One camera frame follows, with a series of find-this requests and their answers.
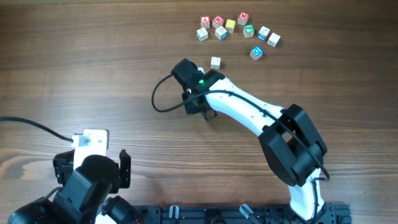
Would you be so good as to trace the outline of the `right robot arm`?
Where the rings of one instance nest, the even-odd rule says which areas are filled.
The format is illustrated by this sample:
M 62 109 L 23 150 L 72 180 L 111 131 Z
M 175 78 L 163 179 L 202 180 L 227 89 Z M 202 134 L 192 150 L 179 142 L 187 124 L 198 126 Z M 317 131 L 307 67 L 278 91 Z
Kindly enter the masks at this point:
M 330 176 L 323 166 L 326 144 L 306 111 L 296 104 L 283 108 L 266 103 L 222 73 L 205 73 L 186 58 L 171 75 L 183 88 L 188 114 L 221 112 L 258 137 L 271 171 L 289 186 L 291 209 L 301 219 L 314 222 L 324 205 L 318 186 L 320 174 L 325 180 Z

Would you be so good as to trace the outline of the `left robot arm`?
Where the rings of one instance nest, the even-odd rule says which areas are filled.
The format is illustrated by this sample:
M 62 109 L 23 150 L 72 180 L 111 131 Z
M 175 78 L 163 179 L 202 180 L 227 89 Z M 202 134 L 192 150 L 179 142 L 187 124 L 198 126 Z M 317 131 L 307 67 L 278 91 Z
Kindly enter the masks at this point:
M 131 157 L 123 149 L 120 163 L 101 155 L 84 158 L 75 151 L 57 154 L 53 168 L 61 187 L 17 209 L 8 223 L 139 223 L 134 207 L 120 196 L 107 198 L 131 183 Z

